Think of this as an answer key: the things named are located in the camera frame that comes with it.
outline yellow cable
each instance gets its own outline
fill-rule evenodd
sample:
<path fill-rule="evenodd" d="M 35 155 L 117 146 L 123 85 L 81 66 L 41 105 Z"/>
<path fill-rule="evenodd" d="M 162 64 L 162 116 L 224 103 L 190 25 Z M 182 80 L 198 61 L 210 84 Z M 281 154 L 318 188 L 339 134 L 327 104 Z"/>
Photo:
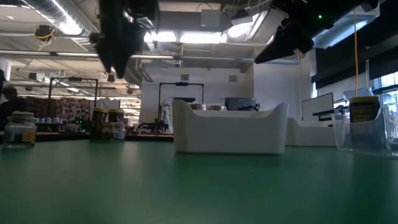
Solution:
<path fill-rule="evenodd" d="M 54 32 L 55 32 L 55 29 L 51 32 L 51 34 L 49 34 L 49 35 L 45 35 L 45 36 L 43 36 L 43 37 L 39 37 L 39 36 L 36 36 L 35 35 L 35 37 L 36 38 L 39 38 L 39 39 L 44 39 L 44 38 L 49 38 L 49 37 L 51 37 L 53 34 L 54 34 Z"/>
<path fill-rule="evenodd" d="M 354 9 L 354 45 L 355 45 L 355 96 L 358 96 L 358 38 L 356 34 L 355 9 Z"/>

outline yellow label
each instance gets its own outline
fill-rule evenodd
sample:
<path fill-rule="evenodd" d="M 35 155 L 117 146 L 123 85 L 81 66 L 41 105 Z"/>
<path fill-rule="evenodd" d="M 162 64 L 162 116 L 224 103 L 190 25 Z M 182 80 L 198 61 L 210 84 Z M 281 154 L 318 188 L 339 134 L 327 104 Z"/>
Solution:
<path fill-rule="evenodd" d="M 22 142 L 36 142 L 36 132 L 35 131 L 23 131 L 22 132 Z"/>

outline workbench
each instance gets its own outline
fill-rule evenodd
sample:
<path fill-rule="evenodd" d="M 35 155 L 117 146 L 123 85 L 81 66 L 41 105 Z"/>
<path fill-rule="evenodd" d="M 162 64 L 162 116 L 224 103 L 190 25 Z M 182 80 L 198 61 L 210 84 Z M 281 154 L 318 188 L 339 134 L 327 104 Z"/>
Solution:
<path fill-rule="evenodd" d="M 332 147 L 237 156 L 175 154 L 172 142 L 38 142 L 1 149 L 0 178 L 7 224 L 398 220 L 398 160 Z"/>

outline air vent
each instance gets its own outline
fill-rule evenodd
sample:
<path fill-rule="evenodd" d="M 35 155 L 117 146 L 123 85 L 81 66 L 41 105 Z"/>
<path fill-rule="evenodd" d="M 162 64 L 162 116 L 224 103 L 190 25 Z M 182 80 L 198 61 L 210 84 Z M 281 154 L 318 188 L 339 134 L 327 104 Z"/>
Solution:
<path fill-rule="evenodd" d="M 236 75 L 229 76 L 229 82 L 237 82 L 237 81 L 238 81 L 238 77 Z"/>
<path fill-rule="evenodd" d="M 189 74 L 181 74 L 181 81 L 189 81 Z"/>

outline green table surface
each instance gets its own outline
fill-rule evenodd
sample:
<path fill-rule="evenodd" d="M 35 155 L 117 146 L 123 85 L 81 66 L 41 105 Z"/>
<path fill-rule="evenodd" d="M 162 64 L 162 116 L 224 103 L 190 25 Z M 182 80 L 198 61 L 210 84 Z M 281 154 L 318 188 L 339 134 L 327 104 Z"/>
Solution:
<path fill-rule="evenodd" d="M 169 142 L 41 142 L 1 151 L 0 223 L 398 223 L 398 160 L 315 147 L 228 156 L 174 154 Z"/>

